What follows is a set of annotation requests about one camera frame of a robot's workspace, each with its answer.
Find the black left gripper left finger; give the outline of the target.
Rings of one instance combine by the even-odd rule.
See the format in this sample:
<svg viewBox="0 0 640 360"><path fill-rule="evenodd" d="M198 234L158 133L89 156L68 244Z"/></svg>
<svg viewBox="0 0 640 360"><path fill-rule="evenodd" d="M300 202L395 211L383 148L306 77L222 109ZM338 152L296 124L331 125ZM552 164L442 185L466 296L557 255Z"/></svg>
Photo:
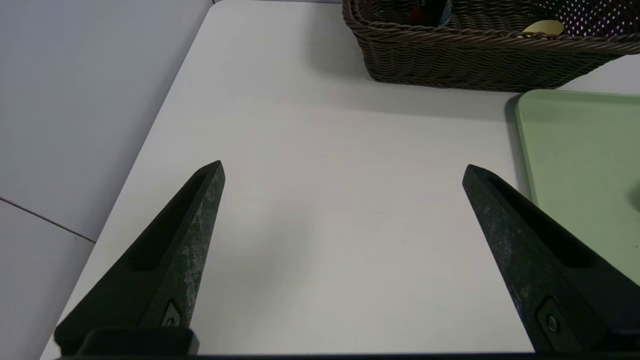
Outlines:
<svg viewBox="0 0 640 360"><path fill-rule="evenodd" d="M225 184L221 161L195 171L55 328L57 346L78 351L103 328L188 328Z"/></svg>

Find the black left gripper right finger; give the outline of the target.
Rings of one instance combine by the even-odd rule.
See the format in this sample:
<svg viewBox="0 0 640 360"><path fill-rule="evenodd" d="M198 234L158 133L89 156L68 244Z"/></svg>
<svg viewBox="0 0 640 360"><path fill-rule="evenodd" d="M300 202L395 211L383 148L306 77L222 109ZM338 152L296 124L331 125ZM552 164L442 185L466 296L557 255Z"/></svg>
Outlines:
<svg viewBox="0 0 640 360"><path fill-rule="evenodd" d="M633 280L495 173L462 187L536 353L638 353Z"/></svg>

